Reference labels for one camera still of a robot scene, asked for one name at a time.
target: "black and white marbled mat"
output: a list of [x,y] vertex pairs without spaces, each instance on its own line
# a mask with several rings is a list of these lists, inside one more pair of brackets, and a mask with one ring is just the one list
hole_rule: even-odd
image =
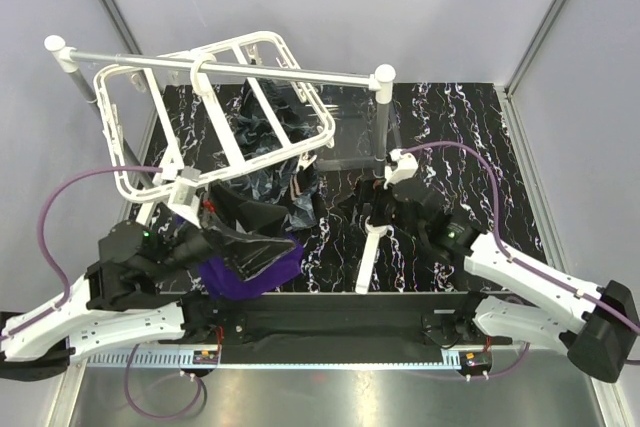
[[[239,108],[240,86],[217,86],[223,108],[233,115]],[[356,146],[370,154],[367,124],[375,106],[370,92],[355,88],[325,87],[326,104],[337,106],[335,152]],[[164,93],[174,130],[178,133],[187,165],[203,172],[224,165],[215,131],[204,106],[190,86],[169,86]],[[491,84],[398,84],[394,90],[396,118],[402,147],[435,140],[464,143],[489,161],[500,184],[500,229],[503,239],[522,252],[544,261],[540,237],[533,219],[522,177],[509,140],[497,96]],[[301,111],[308,108],[300,105]],[[157,165],[166,141],[156,125],[146,165]],[[442,195],[454,212],[465,215],[478,228],[493,225],[488,178],[477,161],[464,152],[447,148],[418,156],[418,176]],[[280,287],[282,292],[352,292],[358,261],[365,243],[361,225],[349,225],[336,203],[348,196],[363,170],[324,172],[320,194],[324,203],[318,225],[296,235],[304,245],[302,275]],[[171,228],[170,219],[155,215],[158,231]],[[184,272],[162,285],[165,291],[203,289],[197,270]],[[414,241],[398,230],[381,239],[372,290],[415,292],[493,289],[483,279],[460,273],[459,266],[434,263],[418,255]]]

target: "metal floor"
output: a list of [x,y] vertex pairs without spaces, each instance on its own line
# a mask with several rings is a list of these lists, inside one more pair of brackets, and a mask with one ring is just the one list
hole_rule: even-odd
[[[497,367],[515,358],[496,352]],[[138,405],[171,414],[195,386],[172,379],[143,394],[166,370],[134,371]],[[454,376],[450,372],[434,375]],[[124,399],[123,370],[88,369],[73,426],[151,426]],[[176,426],[604,426],[590,380],[566,358],[533,352],[512,375],[489,382],[437,381],[411,372],[220,370],[205,377],[207,400]]]

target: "black marble surface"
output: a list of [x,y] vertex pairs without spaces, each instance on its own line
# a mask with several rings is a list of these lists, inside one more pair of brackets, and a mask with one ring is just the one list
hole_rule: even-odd
[[[216,92],[230,117],[239,108],[239,85],[217,86]],[[320,152],[332,159],[370,154],[370,129],[375,114],[370,92],[324,87],[321,95],[336,112],[336,146]],[[203,172],[225,165],[213,126],[190,86],[167,87],[164,93],[185,163]],[[398,84],[394,90],[396,121],[402,147],[435,140],[453,140],[477,150],[492,165],[500,185],[500,229],[503,239],[522,252],[544,261],[524,184],[509,140],[497,96],[491,84]],[[304,115],[308,107],[295,107]],[[390,145],[397,143],[390,133]],[[160,125],[154,130],[145,163],[157,165],[166,141]],[[424,151],[418,155],[417,175],[436,189],[446,205],[466,216],[476,227],[493,226],[488,178],[477,161],[457,149]],[[304,245],[302,275],[281,286],[281,292],[352,292],[365,243],[362,219],[352,225],[336,207],[348,196],[362,169],[320,175],[322,206],[318,225],[299,231]],[[171,219],[156,213],[153,227],[172,228]],[[185,272],[162,285],[165,291],[201,289],[197,270]],[[434,263],[416,251],[414,241],[392,229],[381,239],[371,290],[383,292],[448,291],[499,288],[484,279],[461,273],[460,266]]]

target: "purple cloth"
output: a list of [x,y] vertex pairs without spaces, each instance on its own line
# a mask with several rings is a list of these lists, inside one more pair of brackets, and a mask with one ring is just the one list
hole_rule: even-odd
[[200,265],[200,276],[209,295],[214,299],[255,299],[299,275],[304,249],[293,237],[289,238],[295,242],[296,247],[246,282],[227,269],[220,257],[214,257]]

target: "dark crumpled fabric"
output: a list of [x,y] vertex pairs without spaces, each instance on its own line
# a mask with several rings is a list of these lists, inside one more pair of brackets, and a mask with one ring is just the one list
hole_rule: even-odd
[[[294,112],[275,84],[269,80],[258,80],[258,82],[289,140],[300,142],[311,137],[311,126]],[[245,159],[252,159],[281,147],[248,82],[242,86],[242,104],[236,122],[235,138]],[[318,176],[313,172],[309,186],[291,203],[285,193],[289,189],[289,181],[296,173],[297,166],[298,158],[295,157],[230,180],[228,185],[239,194],[253,200],[287,205],[289,215],[283,226],[286,232],[308,229],[317,224],[312,199],[318,190]]]

